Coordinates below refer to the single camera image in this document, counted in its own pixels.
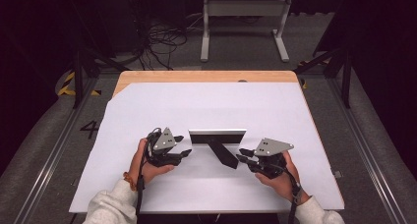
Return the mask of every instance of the white sheet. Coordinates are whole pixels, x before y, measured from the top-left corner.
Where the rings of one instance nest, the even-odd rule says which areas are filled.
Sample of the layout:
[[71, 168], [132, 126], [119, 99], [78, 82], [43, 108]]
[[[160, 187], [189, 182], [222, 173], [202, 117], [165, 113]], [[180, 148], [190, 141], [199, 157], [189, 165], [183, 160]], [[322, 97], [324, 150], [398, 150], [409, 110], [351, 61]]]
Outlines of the white sheet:
[[[262, 185], [246, 164], [222, 165], [209, 147], [192, 146], [189, 129], [247, 129], [239, 147], [262, 138], [294, 144], [290, 154], [303, 188], [324, 209], [343, 209], [328, 159], [297, 83], [130, 84], [107, 105], [70, 212], [87, 212], [101, 190], [112, 190], [140, 138], [169, 127], [184, 136], [172, 150], [192, 148], [172, 172], [147, 185], [142, 213], [281, 212], [290, 203]], [[237, 152], [238, 146], [228, 147]]]

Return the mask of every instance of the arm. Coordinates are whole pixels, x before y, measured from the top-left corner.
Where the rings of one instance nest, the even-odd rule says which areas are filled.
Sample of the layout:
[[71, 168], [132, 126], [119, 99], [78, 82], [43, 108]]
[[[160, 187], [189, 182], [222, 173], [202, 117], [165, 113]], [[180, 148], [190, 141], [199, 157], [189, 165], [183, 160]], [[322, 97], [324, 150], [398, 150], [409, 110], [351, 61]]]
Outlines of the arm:
[[[113, 188], [113, 191], [101, 191], [90, 202], [86, 221], [84, 223], [136, 223], [135, 214], [138, 194], [133, 191], [138, 182], [139, 166], [141, 164], [142, 154], [144, 152], [146, 139], [141, 139], [138, 150], [132, 158], [128, 172], [132, 184], [125, 180], [119, 180]], [[145, 163], [142, 174], [145, 184], [148, 184], [155, 176], [167, 173], [174, 169], [173, 165], [155, 167]]]
[[[300, 183], [298, 170], [291, 160], [291, 156], [287, 151], [282, 152], [288, 171], [294, 176], [295, 180]], [[288, 174], [282, 173], [279, 177], [269, 179], [268, 177], [257, 173], [255, 176], [262, 184], [272, 187], [277, 194], [292, 202], [292, 185]], [[343, 224], [343, 219], [335, 211], [324, 211], [313, 196], [309, 196], [304, 190], [301, 191], [301, 199], [297, 204], [295, 216], [302, 224], [316, 223], [334, 223]]]

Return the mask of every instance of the sleeve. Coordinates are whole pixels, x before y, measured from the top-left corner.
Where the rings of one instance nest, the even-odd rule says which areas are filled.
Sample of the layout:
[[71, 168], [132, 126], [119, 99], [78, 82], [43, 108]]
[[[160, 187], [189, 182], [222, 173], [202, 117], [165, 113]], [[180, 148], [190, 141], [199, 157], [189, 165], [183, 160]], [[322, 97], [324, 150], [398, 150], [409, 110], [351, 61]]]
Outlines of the sleeve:
[[297, 206], [295, 216], [301, 224], [344, 224], [340, 214], [335, 211], [324, 211], [313, 196]]
[[85, 224], [123, 223], [136, 224], [138, 195], [132, 192], [130, 184], [124, 180], [116, 183], [112, 192], [101, 191], [89, 202]]

